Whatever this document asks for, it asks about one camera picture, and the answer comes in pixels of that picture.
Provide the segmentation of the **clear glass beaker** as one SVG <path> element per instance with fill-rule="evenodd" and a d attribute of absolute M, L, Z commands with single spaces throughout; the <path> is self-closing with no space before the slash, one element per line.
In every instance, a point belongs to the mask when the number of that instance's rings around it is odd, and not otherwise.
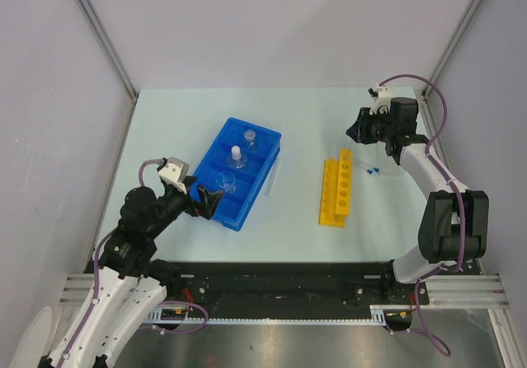
<path fill-rule="evenodd" d="M 236 177 L 230 171 L 222 171 L 217 176 L 217 186 L 227 193 L 236 192 Z"/>

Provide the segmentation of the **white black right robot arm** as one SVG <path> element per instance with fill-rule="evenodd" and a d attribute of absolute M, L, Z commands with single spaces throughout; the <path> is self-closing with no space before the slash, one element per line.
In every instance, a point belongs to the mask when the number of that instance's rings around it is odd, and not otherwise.
<path fill-rule="evenodd" d="M 418 103 L 407 97 L 373 96 L 346 131 L 356 143 L 384 143 L 386 155 L 420 188 L 427 204 L 417 233 L 417 246 L 393 262 L 393 275 L 380 282 L 380 294 L 399 303 L 409 284 L 440 271 L 456 273 L 487 250 L 489 197 L 460 182 L 432 147 L 417 133 Z"/>

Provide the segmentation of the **glass flask with white stopper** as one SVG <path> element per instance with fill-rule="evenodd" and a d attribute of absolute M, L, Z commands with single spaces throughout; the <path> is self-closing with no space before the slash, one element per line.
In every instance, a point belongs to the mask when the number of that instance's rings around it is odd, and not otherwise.
<path fill-rule="evenodd" d="M 226 163 L 232 169 L 247 171 L 249 158 L 239 146 L 232 146 L 226 157 Z"/>

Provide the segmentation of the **small clear glass flask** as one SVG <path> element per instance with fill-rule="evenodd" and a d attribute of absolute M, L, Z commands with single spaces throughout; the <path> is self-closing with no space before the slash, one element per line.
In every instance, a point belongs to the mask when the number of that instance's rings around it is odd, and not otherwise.
<path fill-rule="evenodd" d="M 246 148 L 251 151 L 256 151 L 258 149 L 258 139 L 256 131 L 251 128 L 246 129 L 243 133 L 243 136 Z"/>

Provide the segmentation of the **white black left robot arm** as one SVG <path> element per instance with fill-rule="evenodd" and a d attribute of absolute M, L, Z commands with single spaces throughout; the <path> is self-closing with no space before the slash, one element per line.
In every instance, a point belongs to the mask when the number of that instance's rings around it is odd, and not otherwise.
<path fill-rule="evenodd" d="M 96 247 L 94 281 L 60 343 L 40 359 L 41 367 L 112 367 L 143 320 L 162 301 L 182 292 L 180 270 L 154 259 L 155 239 L 178 217 L 211 219 L 225 193 L 198 185 L 196 177 L 164 184 L 162 196 L 145 186 L 127 193 L 118 225 Z"/>

